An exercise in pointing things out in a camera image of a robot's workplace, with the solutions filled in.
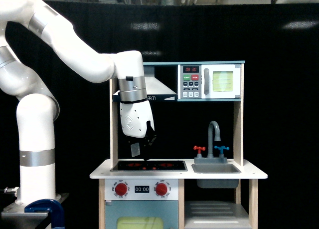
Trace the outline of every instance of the oven knob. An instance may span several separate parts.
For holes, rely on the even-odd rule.
[[[167,193],[167,186],[164,183],[159,183],[155,188],[155,192],[157,195],[164,196]]]
[[[124,183],[119,183],[115,187],[115,193],[119,196],[123,196],[128,191],[128,187]]]

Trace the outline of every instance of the gray faucet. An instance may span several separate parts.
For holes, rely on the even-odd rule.
[[[215,129],[215,141],[220,141],[220,131],[218,123],[211,121],[208,126],[208,154],[207,158],[213,158],[213,128]]]
[[[194,158],[195,163],[227,163],[225,157],[214,157],[213,155],[213,128],[215,129],[215,141],[220,141],[220,131],[218,123],[211,121],[208,126],[208,155],[206,158],[202,157],[201,154],[197,154]]]

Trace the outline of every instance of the silver ring band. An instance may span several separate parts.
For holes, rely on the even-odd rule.
[[[48,5],[43,6],[31,18],[29,30],[41,38],[45,26],[58,14]]]
[[[55,149],[44,151],[20,151],[20,166],[39,167],[55,163]]]
[[[147,98],[144,76],[133,80],[119,79],[120,97],[122,102],[135,102]]]
[[[0,47],[0,68],[14,61],[18,61],[18,58],[16,57],[10,46]]]

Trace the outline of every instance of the red faucet handle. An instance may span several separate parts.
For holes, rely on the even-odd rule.
[[[198,150],[198,154],[201,154],[201,151],[205,151],[206,148],[205,147],[194,146],[194,150]]]

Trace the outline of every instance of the oven door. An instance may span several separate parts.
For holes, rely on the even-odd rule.
[[[178,201],[107,201],[105,229],[178,229]]]

